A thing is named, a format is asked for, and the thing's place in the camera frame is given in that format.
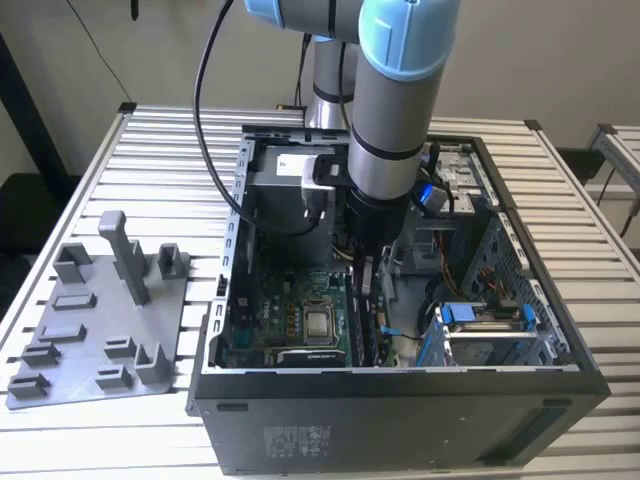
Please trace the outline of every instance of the white wall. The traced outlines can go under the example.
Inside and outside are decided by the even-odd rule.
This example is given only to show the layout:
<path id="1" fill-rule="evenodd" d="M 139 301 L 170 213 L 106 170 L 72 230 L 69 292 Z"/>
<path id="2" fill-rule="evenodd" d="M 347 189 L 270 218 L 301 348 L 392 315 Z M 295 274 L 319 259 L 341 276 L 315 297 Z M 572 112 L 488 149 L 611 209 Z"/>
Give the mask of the white wall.
<path id="1" fill-rule="evenodd" d="M 173 105 L 190 103 L 220 3 L 141 0 L 134 23 L 127 0 L 74 1 L 134 100 Z M 300 35 L 249 18 L 242 3 L 214 49 L 204 103 L 290 102 Z M 463 0 L 436 114 L 536 118 L 574 146 L 598 122 L 640 124 L 639 16 L 637 0 Z M 82 170 L 123 100 L 117 84 L 64 0 L 2 0 L 0 29 L 61 156 Z"/>

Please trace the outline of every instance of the aluminum slat table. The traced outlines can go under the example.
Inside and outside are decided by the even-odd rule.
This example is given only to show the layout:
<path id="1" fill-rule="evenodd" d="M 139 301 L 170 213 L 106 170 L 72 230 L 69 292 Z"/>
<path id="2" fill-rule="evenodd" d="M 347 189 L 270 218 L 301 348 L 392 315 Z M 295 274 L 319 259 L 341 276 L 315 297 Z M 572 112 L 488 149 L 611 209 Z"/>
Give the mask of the aluminum slat table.
<path id="1" fill-rule="evenodd" d="M 206 110 L 203 116 L 227 185 L 242 124 L 301 122 L 297 112 L 270 110 Z M 436 118 L 431 132 L 483 138 L 613 394 L 522 470 L 342 477 L 639 478 L 640 266 L 542 131 L 524 122 Z M 53 288 L 58 245 L 80 241 L 89 254 L 109 253 L 95 227 L 112 209 L 125 211 L 130 237 L 144 251 L 175 242 L 193 257 L 172 393 L 9 412 L 7 384 Z M 118 115 L 0 324 L 0 473 L 65 480 L 221 477 L 200 420 L 184 407 L 197 330 L 215 294 L 227 213 L 201 160 L 190 110 L 138 106 Z"/>

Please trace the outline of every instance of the cable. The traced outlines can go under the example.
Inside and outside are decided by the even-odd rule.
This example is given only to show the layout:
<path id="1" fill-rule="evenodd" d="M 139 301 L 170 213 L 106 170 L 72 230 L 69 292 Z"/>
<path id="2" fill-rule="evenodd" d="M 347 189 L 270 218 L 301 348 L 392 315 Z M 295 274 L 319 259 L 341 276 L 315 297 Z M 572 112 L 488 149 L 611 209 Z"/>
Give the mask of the cable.
<path id="1" fill-rule="evenodd" d="M 444 240 L 442 238 L 442 231 L 437 231 L 436 233 L 436 244 L 440 249 L 440 260 L 441 260 L 441 269 L 442 269 L 442 277 L 444 278 L 444 283 L 446 283 L 447 287 L 455 293 L 456 295 L 462 297 L 462 294 L 458 291 L 458 287 L 456 285 L 451 272 L 449 271 L 449 265 L 447 263 L 447 252 L 444 247 Z"/>
<path id="2" fill-rule="evenodd" d="M 349 118 L 347 117 L 347 110 L 344 107 L 344 94 L 342 91 L 342 78 L 344 76 L 344 53 L 346 49 L 346 42 L 342 42 L 342 46 L 340 47 L 340 63 L 338 64 L 338 96 L 340 98 L 340 113 L 342 113 L 342 121 L 344 122 L 344 126 L 346 127 L 346 129 L 348 131 L 351 131 Z"/>
<path id="3" fill-rule="evenodd" d="M 127 92 L 127 89 L 124 88 L 124 85 L 122 84 L 122 82 L 120 81 L 120 79 L 118 78 L 116 73 L 113 71 L 113 69 L 109 65 L 109 62 L 107 62 L 105 60 L 105 58 L 102 56 L 102 53 L 100 53 L 100 49 L 98 48 L 98 45 L 96 44 L 96 41 L 93 39 L 93 36 L 91 35 L 91 32 L 89 32 L 89 29 L 85 25 L 84 21 L 82 20 L 82 17 L 80 16 L 80 14 L 76 10 L 76 8 L 71 3 L 71 0 L 65 0 L 65 1 L 67 2 L 67 5 L 69 5 L 69 8 L 73 11 L 73 14 L 78 19 L 78 22 L 80 22 L 80 25 L 82 25 L 82 28 L 84 29 L 84 31 L 86 32 L 87 36 L 89 37 L 89 40 L 91 40 L 91 43 L 93 44 L 93 48 L 95 48 L 96 52 L 98 53 L 98 57 L 100 57 L 100 60 L 102 60 L 102 63 L 104 63 L 104 66 L 107 67 L 107 70 L 109 70 L 109 72 L 111 72 L 111 76 L 113 76 L 115 81 L 118 82 L 118 85 L 120 85 L 120 88 L 122 89 L 122 92 L 124 93 L 125 97 L 127 97 L 127 100 L 132 102 L 133 100 L 131 100 L 131 95 L 129 95 L 129 92 Z"/>
<path id="4" fill-rule="evenodd" d="M 484 295 L 485 293 L 487 293 L 489 291 L 489 287 L 485 287 L 483 290 L 480 290 L 480 293 L 478 293 L 475 297 L 473 297 L 473 299 L 471 300 L 472 302 L 477 302 L 480 297 L 482 295 Z"/>
<path id="5" fill-rule="evenodd" d="M 602 186 L 602 191 L 600 192 L 600 196 L 598 197 L 598 201 L 596 202 L 597 206 L 600 206 L 600 202 L 602 202 L 602 197 L 604 197 L 604 192 L 607 190 L 607 187 L 609 186 L 609 182 L 611 181 L 611 178 L 613 177 L 614 173 L 616 173 L 616 169 L 612 168 L 611 173 L 609 173 L 609 176 L 607 177 L 607 179 L 604 182 L 604 185 Z"/>
<path id="6" fill-rule="evenodd" d="M 436 173 L 438 160 L 440 159 L 440 144 L 433 142 L 429 147 L 429 161 L 427 162 L 427 171 L 430 174 Z"/>
<path id="7" fill-rule="evenodd" d="M 449 199 L 449 218 L 453 218 L 456 215 L 456 201 L 451 192 L 449 182 L 443 183 L 444 191 L 447 192 L 447 198 Z"/>
<path id="8" fill-rule="evenodd" d="M 431 310 L 433 310 L 433 308 L 438 304 L 437 301 L 433 301 L 429 304 L 427 304 L 427 299 L 425 298 L 425 301 L 422 302 L 422 305 L 420 306 L 420 310 L 418 310 L 418 332 L 423 335 L 424 332 L 426 332 L 429 328 L 429 325 L 431 324 L 431 322 L 429 321 L 429 313 L 431 313 Z"/>
<path id="9" fill-rule="evenodd" d="M 196 75 L 196 84 L 193 92 L 193 121 L 196 127 L 196 137 L 198 138 L 198 144 L 200 145 L 200 150 L 202 151 L 202 157 L 204 159 L 204 163 L 207 166 L 207 170 L 209 170 L 209 174 L 211 175 L 211 179 L 215 184 L 216 188 L 222 195 L 222 198 L 229 204 L 231 209 L 236 212 L 240 218 L 242 218 L 245 222 L 253 225 L 256 229 L 261 230 L 265 233 L 275 234 L 275 235 L 284 235 L 284 236 L 301 236 L 311 232 L 314 228 L 318 226 L 320 222 L 320 214 L 321 211 L 312 211 L 309 214 L 310 223 L 309 225 L 301 228 L 299 230 L 285 230 L 280 227 L 276 227 L 273 225 L 269 225 L 266 222 L 259 220 L 254 215 L 245 212 L 242 207 L 233 199 L 233 197 L 229 194 L 226 187 L 220 180 L 218 176 L 218 172 L 213 166 L 213 162 L 211 161 L 211 157 L 209 156 L 209 150 L 207 148 L 207 143 L 204 138 L 204 133 L 202 131 L 202 120 L 200 119 L 200 93 L 202 91 L 202 81 L 204 79 L 204 74 L 207 70 L 207 63 L 209 62 L 209 56 L 211 55 L 211 50 L 213 48 L 213 44 L 218 36 L 218 31 L 222 26 L 222 22 L 224 22 L 229 9 L 233 5 L 234 0 L 225 0 L 225 3 L 220 8 L 220 12 L 218 13 L 218 18 L 211 30 L 211 34 L 209 35 L 209 39 L 207 40 L 207 44 L 205 46 L 204 52 L 202 53 L 202 58 L 200 60 L 200 65 L 198 67 L 198 74 Z"/>
<path id="10" fill-rule="evenodd" d="M 624 222 L 624 226 L 622 227 L 622 230 L 620 230 L 620 238 L 624 238 L 624 236 L 627 234 L 627 230 L 629 230 L 629 225 L 631 225 L 631 220 L 633 220 L 633 216 L 629 215 L 627 217 L 627 220 Z"/>
<path id="11" fill-rule="evenodd" d="M 412 337 L 411 335 L 407 335 L 406 333 L 402 332 L 402 330 L 399 330 L 397 328 L 389 328 L 384 325 L 380 327 L 380 332 L 382 332 L 384 335 L 391 335 L 392 337 L 403 337 L 409 340 L 422 340 L 420 337 Z"/>
<path id="12" fill-rule="evenodd" d="M 304 64 L 307 59 L 307 50 L 311 43 L 311 34 L 302 35 L 302 45 L 300 46 L 300 64 L 298 65 L 298 81 L 296 82 L 296 91 L 293 94 L 293 106 L 302 107 L 302 72 L 304 72 Z"/>
<path id="13" fill-rule="evenodd" d="M 332 243 L 331 249 L 343 260 L 353 262 L 353 255 L 349 255 L 347 252 L 342 251 L 336 244 Z"/>
<path id="14" fill-rule="evenodd" d="M 431 279 L 427 282 L 424 287 L 424 298 L 427 302 L 433 300 L 433 295 L 436 293 L 436 289 L 442 283 L 443 278 L 441 273 L 436 273 Z"/>

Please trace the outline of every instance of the blue connector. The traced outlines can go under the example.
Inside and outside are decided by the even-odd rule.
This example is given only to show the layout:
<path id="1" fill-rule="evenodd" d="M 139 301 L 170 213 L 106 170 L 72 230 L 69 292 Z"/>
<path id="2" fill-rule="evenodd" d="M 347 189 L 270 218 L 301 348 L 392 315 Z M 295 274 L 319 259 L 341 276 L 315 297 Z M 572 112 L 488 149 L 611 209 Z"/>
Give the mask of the blue connector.
<path id="1" fill-rule="evenodd" d="M 424 205 L 426 201 L 429 200 L 429 197 L 431 196 L 432 191 L 433 191 L 433 185 L 431 183 L 427 184 L 427 186 L 424 187 L 424 190 L 422 191 L 422 196 L 420 197 L 420 203 Z"/>
<path id="2" fill-rule="evenodd" d="M 522 306 L 522 317 L 524 318 L 524 321 L 527 323 L 527 331 L 528 332 L 535 331 L 536 324 L 537 324 L 536 311 L 528 303 L 525 303 Z"/>
<path id="3" fill-rule="evenodd" d="M 400 330 L 398 330 L 397 328 L 389 328 L 386 325 L 382 325 L 380 327 L 380 331 L 386 335 L 392 335 L 394 337 L 402 336 L 402 332 Z"/>
<path id="4" fill-rule="evenodd" d="M 473 306 L 469 303 L 449 303 L 447 307 L 456 323 L 476 321 L 476 312 L 473 311 Z"/>
<path id="5" fill-rule="evenodd" d="M 453 323 L 453 315 L 449 305 L 445 304 L 440 311 L 442 312 L 442 322 L 445 325 L 451 325 Z"/>

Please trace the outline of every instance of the gray plastic holder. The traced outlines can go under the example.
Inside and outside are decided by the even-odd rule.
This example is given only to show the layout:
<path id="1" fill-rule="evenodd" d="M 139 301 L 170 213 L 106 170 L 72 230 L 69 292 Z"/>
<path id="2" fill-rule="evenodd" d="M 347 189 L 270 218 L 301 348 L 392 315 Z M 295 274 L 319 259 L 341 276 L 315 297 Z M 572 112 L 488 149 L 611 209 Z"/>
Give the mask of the gray plastic holder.
<path id="1" fill-rule="evenodd" d="M 62 245 L 58 280 L 9 384 L 10 409 L 171 388 L 190 257 L 174 244 L 143 255 L 125 222 L 122 212 L 105 212 L 100 222 L 119 249 L 114 256 Z"/>

